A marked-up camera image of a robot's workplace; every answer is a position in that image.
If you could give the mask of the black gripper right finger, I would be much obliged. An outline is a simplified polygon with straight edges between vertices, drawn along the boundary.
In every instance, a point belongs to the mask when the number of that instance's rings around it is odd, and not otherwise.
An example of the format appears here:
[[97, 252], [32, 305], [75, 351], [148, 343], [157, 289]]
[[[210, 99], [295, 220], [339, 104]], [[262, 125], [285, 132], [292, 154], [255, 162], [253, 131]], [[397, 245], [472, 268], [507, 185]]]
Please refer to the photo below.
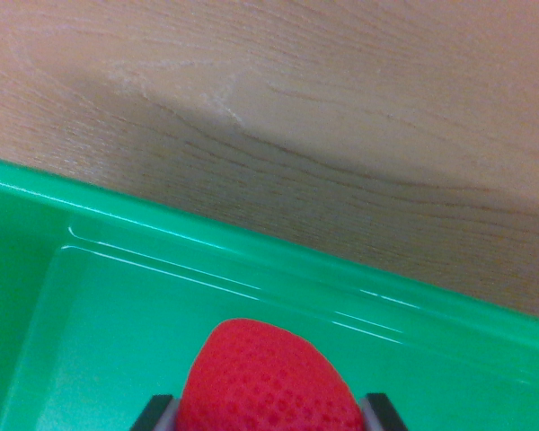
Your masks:
[[358, 402], [358, 405], [366, 431], [408, 431], [385, 393], [368, 393]]

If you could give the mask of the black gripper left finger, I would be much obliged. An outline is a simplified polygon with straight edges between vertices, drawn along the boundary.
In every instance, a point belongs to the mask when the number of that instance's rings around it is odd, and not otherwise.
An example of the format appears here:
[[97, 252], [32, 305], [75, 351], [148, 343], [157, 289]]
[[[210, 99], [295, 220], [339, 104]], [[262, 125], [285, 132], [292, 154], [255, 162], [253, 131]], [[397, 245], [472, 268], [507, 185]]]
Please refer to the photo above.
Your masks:
[[170, 394], [153, 395], [130, 431], [174, 431], [180, 400]]

